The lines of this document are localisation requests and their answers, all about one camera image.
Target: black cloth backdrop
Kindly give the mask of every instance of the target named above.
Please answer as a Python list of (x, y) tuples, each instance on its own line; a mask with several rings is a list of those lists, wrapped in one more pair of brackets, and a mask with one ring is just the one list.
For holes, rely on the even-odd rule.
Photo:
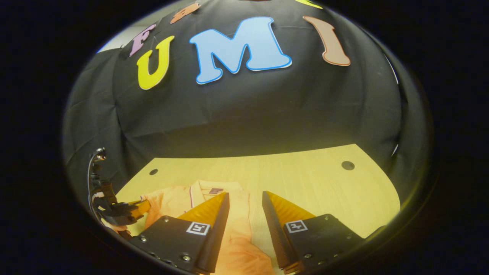
[[(383, 169), (401, 203), (425, 176), (432, 123), (422, 89), (393, 53), (347, 18), (294, 0), (201, 1), (196, 12), (169, 24), (173, 14), (156, 22), (132, 57), (132, 42), (96, 54), (73, 86), (63, 154), (70, 183), (85, 206), (89, 153), (99, 147), (107, 149), (102, 177), (115, 192), (156, 157), (261, 155), (351, 143)], [(350, 66), (322, 59), (323, 44), (305, 15), (335, 27)], [(256, 16), (274, 19), (272, 30), (292, 65), (250, 71), (246, 50), (237, 74), (216, 62), (222, 78), (197, 84), (197, 51), (189, 39), (211, 28), (233, 37), (242, 20)], [(138, 58), (171, 35), (165, 77), (150, 90), (141, 89)], [(149, 64), (149, 72), (155, 71), (156, 54)]]

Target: blue letter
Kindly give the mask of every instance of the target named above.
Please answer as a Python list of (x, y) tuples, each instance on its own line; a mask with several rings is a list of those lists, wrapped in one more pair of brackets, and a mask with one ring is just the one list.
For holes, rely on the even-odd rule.
[(195, 44), (199, 59), (200, 74), (197, 83), (205, 84), (218, 80), (222, 69), (214, 65), (216, 57), (231, 73), (237, 73), (245, 48), (248, 47), (250, 58), (246, 67), (250, 70), (285, 68), (292, 60), (282, 53), (275, 35), (272, 32), (270, 17), (253, 17), (241, 21), (233, 39), (222, 33), (209, 29), (196, 34), (189, 40)]

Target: wooden table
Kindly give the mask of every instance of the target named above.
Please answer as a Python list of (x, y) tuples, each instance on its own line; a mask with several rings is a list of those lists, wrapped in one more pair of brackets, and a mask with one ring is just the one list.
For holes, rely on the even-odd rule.
[[(344, 161), (355, 167), (347, 170)], [(150, 176), (149, 172), (158, 169)], [(319, 216), (332, 214), (360, 237), (386, 225), (399, 212), (394, 186), (376, 163), (356, 144), (318, 150), (231, 158), (155, 158), (118, 193), (120, 202), (173, 185), (191, 186), (197, 180), (239, 182), (250, 192), (252, 243), (277, 266), (262, 192), (270, 191)], [(145, 218), (128, 226), (132, 235), (144, 230)]]

